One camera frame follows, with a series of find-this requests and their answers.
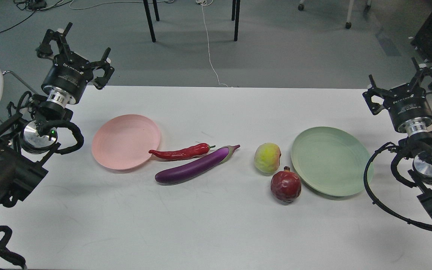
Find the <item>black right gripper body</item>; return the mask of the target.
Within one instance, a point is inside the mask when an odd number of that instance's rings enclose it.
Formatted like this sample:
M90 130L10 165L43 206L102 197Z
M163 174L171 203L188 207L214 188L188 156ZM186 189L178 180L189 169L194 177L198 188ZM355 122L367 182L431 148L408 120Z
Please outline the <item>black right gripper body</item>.
M409 85L402 84L390 91L397 94L397 97L388 98L388 112L396 132L406 133L403 125L414 119L422 120L427 127L432 125L432 110L424 88L409 90Z

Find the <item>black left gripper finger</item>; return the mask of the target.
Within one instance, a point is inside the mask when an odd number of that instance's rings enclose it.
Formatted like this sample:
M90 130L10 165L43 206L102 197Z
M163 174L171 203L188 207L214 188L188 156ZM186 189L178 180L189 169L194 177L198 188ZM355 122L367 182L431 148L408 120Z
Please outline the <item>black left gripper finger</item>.
M43 41L36 48L37 57L41 59L55 58L56 54L54 53L50 44L51 42L55 41L56 45L58 46L59 55L62 55L64 60L73 60L73 53L66 40L66 36L69 33L72 25L73 23L69 22L62 32L48 29L43 38Z
M110 52L111 48L107 47L106 50L103 52L102 58L100 60L93 61L87 64L88 68L92 71L103 70L102 76L97 76L92 80L93 85L98 90L101 90L106 86L115 71L115 69L110 65L110 61L108 60Z

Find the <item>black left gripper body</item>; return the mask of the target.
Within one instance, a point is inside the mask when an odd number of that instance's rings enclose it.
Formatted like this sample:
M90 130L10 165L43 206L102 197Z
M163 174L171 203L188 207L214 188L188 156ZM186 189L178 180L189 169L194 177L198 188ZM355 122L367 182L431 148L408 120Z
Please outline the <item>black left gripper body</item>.
M71 96L70 104L79 103L87 84L94 77L90 68L82 67L88 63L89 60L75 52L70 57L63 53L55 55L41 89L46 94L49 94L51 89L60 89Z

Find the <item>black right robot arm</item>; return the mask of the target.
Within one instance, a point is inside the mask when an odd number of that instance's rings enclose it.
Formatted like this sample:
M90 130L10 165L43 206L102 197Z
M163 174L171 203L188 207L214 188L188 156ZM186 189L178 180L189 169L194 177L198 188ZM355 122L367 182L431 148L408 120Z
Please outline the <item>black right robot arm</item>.
M367 161L363 184L372 203L384 212L401 219L409 225L432 232L432 224L417 222L403 217L383 204L370 189L368 171L374 159L383 151L395 154L390 164L394 179L409 187L417 187L421 191L418 200L432 220L432 110L427 95L432 94L432 66L418 63L412 58L415 75L410 82L391 89L377 87L372 75L370 85L362 94L373 115L387 110L394 130L405 134L406 138L397 144L385 143Z

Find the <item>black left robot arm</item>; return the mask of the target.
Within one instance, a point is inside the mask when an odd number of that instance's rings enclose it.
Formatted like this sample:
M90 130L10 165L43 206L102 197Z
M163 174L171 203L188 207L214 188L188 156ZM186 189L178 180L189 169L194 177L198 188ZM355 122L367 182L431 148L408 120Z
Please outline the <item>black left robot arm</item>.
M43 165L53 154L83 146L83 134L71 122L67 105L79 103L89 83L101 90L113 75L111 49L100 60L85 59L67 43L71 27L69 22L62 32L48 29L36 49L38 58L52 61L41 84L43 94L28 87L17 103L7 105L8 118L0 124L0 206L24 201L48 174ZM26 270L25 258L7 248L11 236L12 229L0 225L0 259Z

